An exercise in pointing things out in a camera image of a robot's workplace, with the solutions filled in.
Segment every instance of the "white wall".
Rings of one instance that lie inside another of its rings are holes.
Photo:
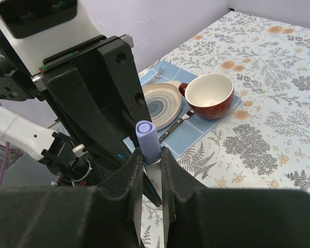
[[[310,28],[310,0],[228,0],[237,12]]]
[[[228,13],[227,0],[83,0],[106,36],[133,37],[138,71]]]

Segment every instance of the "brown mug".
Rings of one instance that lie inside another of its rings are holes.
[[[179,92],[198,116],[216,120],[231,108],[234,85],[227,76],[212,73],[199,76],[189,84],[181,84]]]

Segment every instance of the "knife handle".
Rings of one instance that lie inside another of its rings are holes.
[[[179,127],[183,122],[184,120],[182,118],[179,118],[168,130],[166,130],[165,133],[162,134],[159,139],[160,143],[162,143],[166,138],[168,138],[169,135],[172,134],[173,131],[175,131],[177,127]]]

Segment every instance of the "tablecloth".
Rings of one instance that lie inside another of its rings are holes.
[[[229,76],[243,100],[185,152],[183,168],[208,187],[310,193],[310,29],[232,11],[162,59]],[[144,199],[146,247],[164,247],[162,228],[162,211]]]

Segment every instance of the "robot camera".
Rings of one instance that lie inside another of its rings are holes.
[[[76,17],[78,0],[3,0],[0,18],[16,39],[23,39]]]

